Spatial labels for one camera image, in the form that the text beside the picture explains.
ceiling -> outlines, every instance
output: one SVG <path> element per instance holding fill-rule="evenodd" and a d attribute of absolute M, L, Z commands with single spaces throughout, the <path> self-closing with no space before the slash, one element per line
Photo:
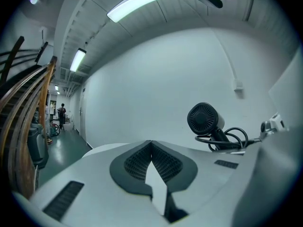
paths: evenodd
<path fill-rule="evenodd" d="M 121 1 L 64 1 L 55 32 L 54 55 L 58 57 L 58 63 L 54 81 L 65 83 L 68 91 L 71 91 L 70 96 L 71 87 L 76 89 L 108 51 L 148 27 L 177 19 L 205 16 L 228 16 L 248 21 L 253 26 L 262 26 L 259 14 L 265 16 L 258 8 L 252 11 L 253 3 L 258 1 L 264 4 L 263 0 L 222 0 L 222 9 L 208 8 L 198 0 L 158 0 L 134 11 L 119 23 L 114 23 L 107 17 L 107 13 Z M 87 54 L 78 71 L 73 73 L 69 69 L 78 48 L 85 49 Z"/>

staircase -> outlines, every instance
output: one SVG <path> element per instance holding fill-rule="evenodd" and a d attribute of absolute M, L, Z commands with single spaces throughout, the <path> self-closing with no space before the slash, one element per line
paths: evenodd
<path fill-rule="evenodd" d="M 44 67 L 33 65 L 0 86 L 0 164 L 12 190 L 26 198 L 35 188 L 35 168 L 27 147 L 28 131 L 37 107 L 39 123 L 45 128 L 47 88 L 55 63 L 53 57 Z"/>

person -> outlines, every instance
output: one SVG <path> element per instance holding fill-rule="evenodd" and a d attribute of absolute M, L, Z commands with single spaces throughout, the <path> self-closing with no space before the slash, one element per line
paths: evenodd
<path fill-rule="evenodd" d="M 66 110 L 64 108 L 64 104 L 61 104 L 61 108 L 58 108 L 58 117 L 59 117 L 59 127 L 60 130 L 62 129 L 62 126 L 65 124 L 65 113 Z"/>

hallway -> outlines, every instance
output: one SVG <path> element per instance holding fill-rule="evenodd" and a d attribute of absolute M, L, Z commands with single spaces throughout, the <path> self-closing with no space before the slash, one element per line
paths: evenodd
<path fill-rule="evenodd" d="M 61 131 L 52 140 L 46 166 L 39 171 L 39 187 L 90 151 L 77 131 Z"/>

wooden railing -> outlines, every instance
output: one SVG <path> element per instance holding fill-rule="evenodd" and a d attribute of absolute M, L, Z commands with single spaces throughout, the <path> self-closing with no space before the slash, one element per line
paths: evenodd
<path fill-rule="evenodd" d="M 29 61 L 34 61 L 37 64 L 42 53 L 44 52 L 45 48 L 48 45 L 48 42 L 45 42 L 44 45 L 39 49 L 21 50 L 20 47 L 23 44 L 23 42 L 24 42 L 24 37 L 20 36 L 20 38 L 17 40 L 17 42 L 15 43 L 15 45 L 11 51 L 0 53 L 0 58 L 2 56 L 9 55 L 6 60 L 0 61 L 0 65 L 5 64 L 4 68 L 0 70 L 0 73 L 1 73 L 0 85 L 4 84 L 6 82 L 6 79 L 9 75 L 9 70 L 12 67 L 18 66 L 20 64 L 23 64 L 23 63 L 29 62 Z M 16 56 L 18 52 L 29 52 L 30 54 Z M 25 58 L 25 59 L 13 64 L 13 62 L 15 60 L 23 59 L 23 58 Z"/>
<path fill-rule="evenodd" d="M 0 99 L 0 114 L 3 110 L 8 112 L 0 133 L 1 168 L 7 173 L 11 188 L 26 198 L 32 195 L 35 187 L 35 168 L 27 147 L 28 132 L 38 105 L 39 123 L 45 129 L 47 88 L 56 61 L 53 57 L 47 66 L 26 75 Z"/>

